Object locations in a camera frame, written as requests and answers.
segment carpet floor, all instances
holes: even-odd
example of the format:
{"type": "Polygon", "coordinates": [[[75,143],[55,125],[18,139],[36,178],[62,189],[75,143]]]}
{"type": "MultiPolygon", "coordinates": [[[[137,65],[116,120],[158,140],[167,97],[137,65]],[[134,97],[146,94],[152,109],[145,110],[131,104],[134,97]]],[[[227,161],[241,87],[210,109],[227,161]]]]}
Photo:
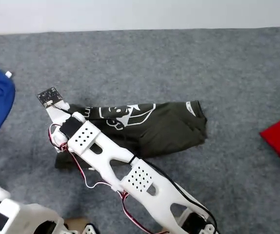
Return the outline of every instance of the carpet floor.
{"type": "MultiPolygon", "coordinates": [[[[206,142],[151,162],[215,215],[222,234],[280,233],[280,158],[259,136],[280,120],[280,28],[0,36],[0,69],[14,72],[17,91],[0,130],[0,186],[14,200],[85,215],[102,234],[142,233],[108,187],[88,190],[78,171],[54,168],[36,94],[55,86],[67,102],[95,106],[198,99],[206,142]]],[[[134,199],[127,207],[160,230],[134,199]]]]}

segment red wire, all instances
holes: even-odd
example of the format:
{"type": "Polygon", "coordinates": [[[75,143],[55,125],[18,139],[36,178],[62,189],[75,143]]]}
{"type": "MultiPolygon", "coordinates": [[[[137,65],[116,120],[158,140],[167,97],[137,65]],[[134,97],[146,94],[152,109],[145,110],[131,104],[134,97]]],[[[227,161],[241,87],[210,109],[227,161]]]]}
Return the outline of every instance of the red wire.
{"type": "MultiPolygon", "coordinates": [[[[125,200],[126,198],[128,197],[129,193],[127,192],[124,192],[123,195],[122,195],[122,207],[123,207],[123,210],[126,212],[127,216],[129,218],[131,218],[141,229],[143,229],[143,231],[149,233],[149,234],[154,234],[153,232],[151,232],[150,230],[146,229],[142,224],[140,224],[126,209],[125,207],[125,200]]],[[[165,232],[160,232],[158,234],[166,234],[166,233],[169,233],[168,231],[165,231],[165,232]]]]}

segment ventilation hole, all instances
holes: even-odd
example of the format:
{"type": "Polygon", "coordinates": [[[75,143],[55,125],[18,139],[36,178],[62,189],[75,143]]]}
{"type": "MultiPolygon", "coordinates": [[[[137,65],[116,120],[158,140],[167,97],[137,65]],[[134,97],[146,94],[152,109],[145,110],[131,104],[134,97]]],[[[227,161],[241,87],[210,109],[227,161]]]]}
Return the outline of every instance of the ventilation hole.
{"type": "Polygon", "coordinates": [[[174,217],[180,216],[186,209],[187,209],[186,206],[182,206],[177,203],[173,203],[170,206],[170,211],[174,217]]]}
{"type": "Polygon", "coordinates": [[[93,153],[97,154],[97,155],[101,154],[102,151],[103,151],[102,148],[101,148],[100,146],[98,146],[96,143],[94,143],[94,144],[90,147],[90,150],[91,150],[93,153]]]}
{"type": "Polygon", "coordinates": [[[148,188],[147,192],[152,196],[156,195],[156,188],[154,187],[153,184],[148,188]]]}

